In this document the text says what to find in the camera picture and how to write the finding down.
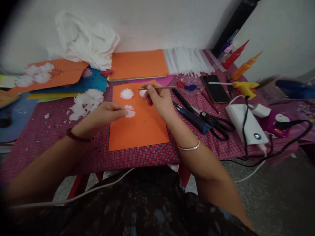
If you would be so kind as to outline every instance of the silver bangle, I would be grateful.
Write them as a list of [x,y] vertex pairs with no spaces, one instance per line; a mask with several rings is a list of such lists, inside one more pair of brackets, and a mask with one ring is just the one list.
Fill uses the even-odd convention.
[[187,148],[187,149],[185,149],[185,148],[181,148],[181,147],[179,147],[177,144],[177,147],[180,149],[180,150],[183,150],[183,151],[192,151],[192,150],[195,150],[196,148],[198,148],[199,146],[200,146],[200,143],[201,143],[201,141],[200,141],[200,139],[197,137],[197,139],[199,140],[199,142],[198,142],[198,144],[196,145],[196,146],[194,146],[194,147],[192,147],[192,148]]

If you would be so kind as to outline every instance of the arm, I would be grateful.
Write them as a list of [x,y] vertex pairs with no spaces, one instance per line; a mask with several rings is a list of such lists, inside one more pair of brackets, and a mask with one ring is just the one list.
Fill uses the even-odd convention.
[[[177,145],[191,148],[198,144],[198,138],[191,132],[183,120],[176,114],[170,91],[159,91],[148,85],[143,96],[147,103],[156,108],[169,127]],[[195,176],[198,195],[216,206],[237,216],[245,225],[253,229],[238,196],[236,186],[224,166],[202,142],[192,151],[179,150],[182,161]]]
[[[104,102],[73,127],[72,133],[81,138],[92,138],[100,130],[125,115],[124,108]],[[51,201],[58,186],[74,164],[80,160],[88,143],[64,137],[35,159],[5,191],[9,206]]]

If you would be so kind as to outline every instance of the yellow glue gun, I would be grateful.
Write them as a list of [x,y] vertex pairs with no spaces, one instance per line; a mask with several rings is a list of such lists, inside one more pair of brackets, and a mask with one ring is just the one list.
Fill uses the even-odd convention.
[[250,89],[257,87],[259,84],[255,82],[233,82],[233,88],[239,89],[243,96],[249,96],[249,100],[256,97]]

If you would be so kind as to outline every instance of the pink paper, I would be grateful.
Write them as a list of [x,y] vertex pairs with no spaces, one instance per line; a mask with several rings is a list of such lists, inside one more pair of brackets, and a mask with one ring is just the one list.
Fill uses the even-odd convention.
[[169,83],[172,81],[173,75],[168,75],[162,78],[152,78],[152,79],[136,79],[136,80],[129,80],[129,83],[145,83],[151,80],[156,80],[156,82],[160,83],[163,86],[168,86]]

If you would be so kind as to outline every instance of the orange bottle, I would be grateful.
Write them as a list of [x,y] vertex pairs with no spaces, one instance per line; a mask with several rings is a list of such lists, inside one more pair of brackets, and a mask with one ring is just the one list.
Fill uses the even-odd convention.
[[246,71],[248,71],[252,67],[252,65],[257,61],[258,57],[262,53],[263,53],[263,51],[261,53],[259,53],[257,56],[249,59],[248,62],[241,65],[240,68],[238,68],[237,71],[235,71],[234,74],[232,74],[231,79],[237,80],[239,77],[241,77]]

